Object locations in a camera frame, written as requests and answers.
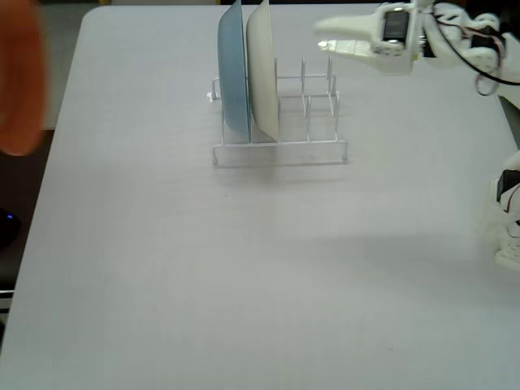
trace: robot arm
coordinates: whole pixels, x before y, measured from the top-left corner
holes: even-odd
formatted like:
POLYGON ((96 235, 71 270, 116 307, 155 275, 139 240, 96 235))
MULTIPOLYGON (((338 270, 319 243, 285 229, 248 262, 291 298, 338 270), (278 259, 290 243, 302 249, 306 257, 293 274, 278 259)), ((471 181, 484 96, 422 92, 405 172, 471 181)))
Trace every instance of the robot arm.
MULTIPOLYGON (((520 80, 520 42, 509 33, 499 35, 498 18, 482 14, 471 19, 449 3, 384 3, 372 15, 322 20, 314 31, 320 37, 337 36, 321 40, 321 50, 364 62, 384 74, 409 74, 427 43, 424 58, 436 67, 466 64, 498 80, 520 80)), ((483 78, 477 76, 476 84, 483 78)), ((520 107, 520 89, 516 82, 511 84, 497 84, 492 92, 520 107)))

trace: orange object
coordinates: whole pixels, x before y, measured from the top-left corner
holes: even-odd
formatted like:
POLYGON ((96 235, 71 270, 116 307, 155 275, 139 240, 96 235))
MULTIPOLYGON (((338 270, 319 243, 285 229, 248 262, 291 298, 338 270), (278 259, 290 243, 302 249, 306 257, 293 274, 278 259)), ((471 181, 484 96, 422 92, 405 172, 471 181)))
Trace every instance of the orange object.
POLYGON ((0 151, 29 154, 43 136, 45 68, 37 9, 0 1, 0 151))

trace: wire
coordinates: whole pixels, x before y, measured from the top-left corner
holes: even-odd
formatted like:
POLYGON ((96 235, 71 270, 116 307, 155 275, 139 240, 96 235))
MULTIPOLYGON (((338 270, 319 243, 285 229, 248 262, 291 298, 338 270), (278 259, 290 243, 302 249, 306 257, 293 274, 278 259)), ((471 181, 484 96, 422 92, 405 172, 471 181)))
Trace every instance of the wire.
MULTIPOLYGON (((504 79, 501 79, 500 77, 495 77, 494 75, 491 75, 489 73, 486 73, 485 71, 481 71, 480 69, 478 69, 475 65, 473 65, 472 63, 470 63, 467 59, 464 58, 464 56, 462 54, 460 54, 458 52, 457 49, 455 49, 452 45, 452 43, 449 41, 449 39, 444 35, 443 31, 442 31, 442 28, 440 28, 441 25, 446 25, 446 23, 444 22, 441 22, 439 20, 439 18, 441 17, 441 15, 436 15, 435 14, 435 5, 436 5, 437 2, 434 3, 433 5, 433 8, 434 8, 434 12, 431 14, 433 19, 435 20, 435 26, 437 26, 437 30, 439 30, 439 34, 442 36, 442 38, 444 39, 444 41, 446 42, 446 44, 449 46, 449 48, 453 51, 453 53, 455 53, 457 55, 457 57, 463 62, 465 63, 468 67, 470 67, 471 69, 473 69, 475 72, 479 73, 481 76, 483 77, 486 77, 487 79, 489 80, 493 80, 495 81, 496 83, 499 83, 499 84, 504 84, 504 85, 520 85, 520 82, 517 82, 517 81, 509 81, 509 80, 504 80, 504 79)), ((461 26, 457 26, 457 25, 453 25, 455 27, 459 27, 460 29, 462 29, 463 31, 463 28, 461 26)))

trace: table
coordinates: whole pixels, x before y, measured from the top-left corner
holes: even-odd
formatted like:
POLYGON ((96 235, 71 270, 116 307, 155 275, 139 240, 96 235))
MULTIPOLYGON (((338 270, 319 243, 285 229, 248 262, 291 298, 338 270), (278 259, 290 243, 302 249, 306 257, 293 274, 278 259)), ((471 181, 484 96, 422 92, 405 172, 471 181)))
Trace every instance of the table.
MULTIPOLYGON (((321 70, 313 22, 374 7, 273 6, 280 70, 321 70)), ((0 388, 517 389, 520 275, 485 237, 515 151, 496 98, 463 67, 339 61, 349 164, 216 169, 225 9, 84 19, 0 388)))

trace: white wire dish rack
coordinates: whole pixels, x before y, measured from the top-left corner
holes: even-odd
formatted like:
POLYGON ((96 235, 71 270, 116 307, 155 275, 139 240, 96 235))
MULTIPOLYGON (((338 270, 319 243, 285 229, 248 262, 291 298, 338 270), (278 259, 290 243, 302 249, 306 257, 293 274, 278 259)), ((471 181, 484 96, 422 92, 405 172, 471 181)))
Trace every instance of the white wire dish rack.
MULTIPOLYGON (((331 165, 344 164, 347 160, 347 142, 338 137, 340 117, 340 93, 336 91, 336 76, 332 74, 332 57, 328 58, 327 71, 306 74, 306 60, 301 60, 299 75, 279 76, 275 59, 276 88, 279 99, 279 141, 267 140, 253 121, 249 129, 250 142, 243 142, 227 128, 223 110, 221 114, 221 141, 212 148, 215 166, 262 166, 262 165, 331 165), (294 82, 299 80, 297 93, 294 82), (308 84, 314 82, 313 90, 324 93, 308 93, 308 84), (289 93, 280 92, 285 83, 289 93)), ((219 78, 213 79, 210 102, 220 100, 219 78)))

